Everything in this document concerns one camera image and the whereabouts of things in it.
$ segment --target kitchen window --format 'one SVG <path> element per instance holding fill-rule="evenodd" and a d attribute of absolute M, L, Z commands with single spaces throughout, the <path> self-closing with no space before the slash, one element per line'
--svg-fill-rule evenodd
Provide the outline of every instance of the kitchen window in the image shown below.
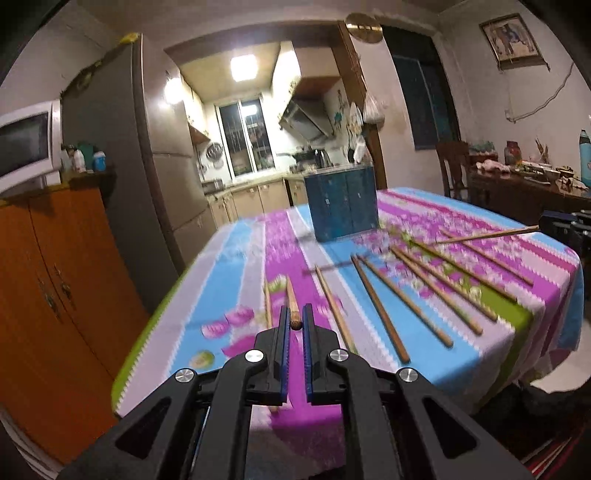
<path fill-rule="evenodd" d="M 219 106 L 217 111 L 234 178 L 275 168 L 260 98 Z"/>

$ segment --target dark window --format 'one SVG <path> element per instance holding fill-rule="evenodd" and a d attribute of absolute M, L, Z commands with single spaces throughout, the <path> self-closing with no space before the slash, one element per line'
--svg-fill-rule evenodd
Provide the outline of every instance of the dark window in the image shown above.
<path fill-rule="evenodd" d="M 460 140 L 452 93 L 431 38 L 401 28 L 383 28 L 407 105 L 415 149 Z"/>

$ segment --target plastic bottle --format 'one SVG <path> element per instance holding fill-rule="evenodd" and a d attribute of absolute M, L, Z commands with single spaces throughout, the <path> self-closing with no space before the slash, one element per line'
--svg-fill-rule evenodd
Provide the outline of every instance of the plastic bottle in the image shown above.
<path fill-rule="evenodd" d="M 94 168 L 95 171 L 105 171 L 106 164 L 105 164 L 105 153 L 104 152 L 97 152 L 93 155 L 94 158 Z"/>
<path fill-rule="evenodd" d="M 84 155 L 82 154 L 82 152 L 80 150 L 76 150 L 74 152 L 74 169 L 78 173 L 83 173 L 86 171 L 86 163 L 84 162 Z"/>
<path fill-rule="evenodd" d="M 587 187 L 591 187 L 591 140 L 585 130 L 581 130 L 579 151 L 581 154 L 581 180 Z"/>

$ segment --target ceiling light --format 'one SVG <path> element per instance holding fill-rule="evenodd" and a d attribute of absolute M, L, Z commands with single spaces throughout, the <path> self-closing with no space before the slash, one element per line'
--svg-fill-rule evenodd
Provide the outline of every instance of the ceiling light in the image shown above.
<path fill-rule="evenodd" d="M 169 78 L 164 85 L 164 99 L 170 105 L 183 99 L 183 82 L 178 77 Z"/>
<path fill-rule="evenodd" d="M 232 71 L 232 78 L 236 82 L 252 80 L 258 73 L 258 62 L 252 53 L 234 57 L 230 60 L 230 70 Z"/>

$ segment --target blue thermos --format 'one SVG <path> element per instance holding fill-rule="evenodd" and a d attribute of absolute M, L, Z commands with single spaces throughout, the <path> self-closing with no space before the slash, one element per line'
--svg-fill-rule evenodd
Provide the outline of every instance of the blue thermos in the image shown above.
<path fill-rule="evenodd" d="M 581 130 L 579 151 L 581 153 L 581 180 L 587 187 L 591 187 L 591 140 L 585 130 Z"/>

